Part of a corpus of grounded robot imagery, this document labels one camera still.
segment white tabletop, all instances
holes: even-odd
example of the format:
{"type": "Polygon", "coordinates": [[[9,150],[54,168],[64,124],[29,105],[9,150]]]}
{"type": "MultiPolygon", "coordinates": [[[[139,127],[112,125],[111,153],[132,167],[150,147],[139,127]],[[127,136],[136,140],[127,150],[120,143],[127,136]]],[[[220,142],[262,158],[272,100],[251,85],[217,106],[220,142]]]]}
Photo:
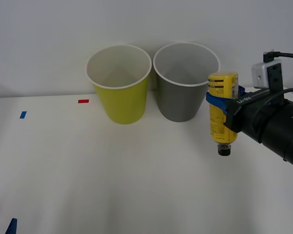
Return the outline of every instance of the white tabletop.
{"type": "Polygon", "coordinates": [[[149,93],[120,125],[97,95],[0,98],[0,234],[13,217],[18,234],[293,234],[293,166],[243,133],[219,156],[206,101],[175,123],[149,93]]]}

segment blue tape marker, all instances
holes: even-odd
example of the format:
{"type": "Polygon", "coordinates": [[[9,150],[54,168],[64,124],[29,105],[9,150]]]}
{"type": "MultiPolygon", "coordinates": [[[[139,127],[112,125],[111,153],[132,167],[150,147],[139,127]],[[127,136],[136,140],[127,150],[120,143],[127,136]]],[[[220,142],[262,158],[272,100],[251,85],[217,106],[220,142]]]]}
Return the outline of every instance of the blue tape marker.
{"type": "Polygon", "coordinates": [[[21,113],[20,118],[25,118],[26,113],[27,113],[27,111],[23,111],[23,112],[21,113]]]}
{"type": "Polygon", "coordinates": [[[5,234],[16,234],[17,224],[18,224],[18,220],[16,218],[13,218],[5,234]]]}

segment black cylinder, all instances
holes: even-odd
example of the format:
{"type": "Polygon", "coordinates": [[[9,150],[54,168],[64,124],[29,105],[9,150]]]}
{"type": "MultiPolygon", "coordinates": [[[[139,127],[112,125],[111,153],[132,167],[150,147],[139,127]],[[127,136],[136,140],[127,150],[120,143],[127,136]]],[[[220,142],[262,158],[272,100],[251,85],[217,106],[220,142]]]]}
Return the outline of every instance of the black cylinder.
{"type": "Polygon", "coordinates": [[[263,130],[262,143],[293,164],[293,103],[271,116],[263,130]]]}

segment yellow bottle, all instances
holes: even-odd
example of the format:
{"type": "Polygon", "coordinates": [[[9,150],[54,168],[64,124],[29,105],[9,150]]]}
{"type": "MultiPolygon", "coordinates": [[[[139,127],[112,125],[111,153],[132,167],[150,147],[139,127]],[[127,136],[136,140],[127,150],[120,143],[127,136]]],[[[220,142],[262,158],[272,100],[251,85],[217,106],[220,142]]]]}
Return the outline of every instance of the yellow bottle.
{"type": "MultiPolygon", "coordinates": [[[[220,98],[238,98],[238,73],[217,72],[209,76],[209,93],[220,98]]],[[[218,143],[218,153],[222,156],[230,155],[230,144],[237,138],[237,133],[229,130],[224,123],[226,116],[221,109],[209,105],[210,133],[218,143]]]]}

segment yellow paper cup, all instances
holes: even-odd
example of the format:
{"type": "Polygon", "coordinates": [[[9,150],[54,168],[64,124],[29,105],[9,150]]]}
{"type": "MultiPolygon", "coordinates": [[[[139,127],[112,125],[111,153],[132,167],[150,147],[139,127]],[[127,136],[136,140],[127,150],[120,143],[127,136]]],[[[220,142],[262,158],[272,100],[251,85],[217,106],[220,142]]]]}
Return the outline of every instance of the yellow paper cup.
{"type": "Polygon", "coordinates": [[[145,112],[150,56],[133,45],[115,45],[96,52],[86,73],[109,118],[120,124],[138,121],[145,112]]]}

